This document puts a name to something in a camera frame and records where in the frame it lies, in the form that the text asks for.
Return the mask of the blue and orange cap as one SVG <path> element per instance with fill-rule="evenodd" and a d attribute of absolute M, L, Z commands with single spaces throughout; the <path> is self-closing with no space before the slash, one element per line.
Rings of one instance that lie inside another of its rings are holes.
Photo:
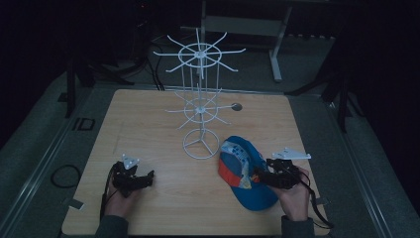
<path fill-rule="evenodd" d="M 250 211 L 266 210 L 277 203 L 276 194 L 255 178 L 255 169 L 267 172 L 261 153 L 239 136 L 230 136 L 220 147 L 218 174 L 240 204 Z"/>

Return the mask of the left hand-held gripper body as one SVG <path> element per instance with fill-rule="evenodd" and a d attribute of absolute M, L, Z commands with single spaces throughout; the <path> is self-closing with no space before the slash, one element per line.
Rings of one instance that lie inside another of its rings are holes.
<path fill-rule="evenodd" d="M 121 160 L 113 166 L 112 183 L 124 197 L 129 197 L 134 190 L 148 186 L 148 177 L 136 175 L 139 162 L 139 159 L 123 154 Z"/>

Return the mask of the black tripod stand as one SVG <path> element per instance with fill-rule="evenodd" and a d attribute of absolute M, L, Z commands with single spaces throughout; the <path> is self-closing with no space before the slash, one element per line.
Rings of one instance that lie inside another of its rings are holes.
<path fill-rule="evenodd" d="M 76 107 L 75 77 L 83 71 L 93 69 L 104 75 L 108 80 L 122 85 L 133 85 L 126 79 L 123 79 L 116 72 L 106 68 L 101 63 L 86 56 L 71 57 L 66 63 L 66 93 L 64 94 L 66 102 L 65 117 L 69 118 Z"/>
<path fill-rule="evenodd" d="M 337 68 L 322 66 L 315 76 L 315 79 L 297 89 L 286 91 L 285 95 L 298 96 L 321 84 L 326 84 L 321 93 L 323 102 L 332 104 L 336 97 L 339 97 L 337 123 L 343 133 L 347 132 L 346 116 L 348 113 L 348 103 L 355 105 L 349 96 L 350 82 L 354 76 L 354 68 L 349 64 Z"/>

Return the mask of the black rectangular floor bracket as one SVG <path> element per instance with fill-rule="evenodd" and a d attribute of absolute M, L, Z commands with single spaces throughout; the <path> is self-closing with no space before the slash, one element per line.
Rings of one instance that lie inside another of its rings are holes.
<path fill-rule="evenodd" d="M 91 118 L 78 117 L 72 127 L 73 131 L 91 131 L 95 126 L 96 121 Z"/>

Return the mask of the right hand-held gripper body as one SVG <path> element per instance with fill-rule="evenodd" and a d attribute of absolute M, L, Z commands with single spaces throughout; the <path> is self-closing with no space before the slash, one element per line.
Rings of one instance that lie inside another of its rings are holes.
<path fill-rule="evenodd" d="M 293 162 L 310 158 L 310 154 L 287 147 L 279 152 L 274 152 L 266 160 L 266 164 L 272 168 L 272 171 L 264 174 L 263 181 L 276 188 L 291 189 L 301 183 L 301 171 Z"/>

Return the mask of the person's left hand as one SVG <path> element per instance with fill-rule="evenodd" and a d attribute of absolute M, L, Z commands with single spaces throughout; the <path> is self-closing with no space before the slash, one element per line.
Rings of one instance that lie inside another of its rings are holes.
<path fill-rule="evenodd" d="M 139 201 L 140 194 L 139 190 L 135 190 L 125 197 L 113 183 L 109 182 L 104 214 L 128 218 Z"/>

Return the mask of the person's right hand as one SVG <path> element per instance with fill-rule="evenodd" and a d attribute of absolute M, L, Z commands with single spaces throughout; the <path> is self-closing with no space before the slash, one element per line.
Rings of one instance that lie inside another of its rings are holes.
<path fill-rule="evenodd" d="M 308 183 L 309 173 L 300 168 L 301 183 L 291 189 L 270 189 L 279 199 L 281 208 L 286 217 L 291 221 L 306 221 L 308 219 L 309 190 L 305 187 Z"/>

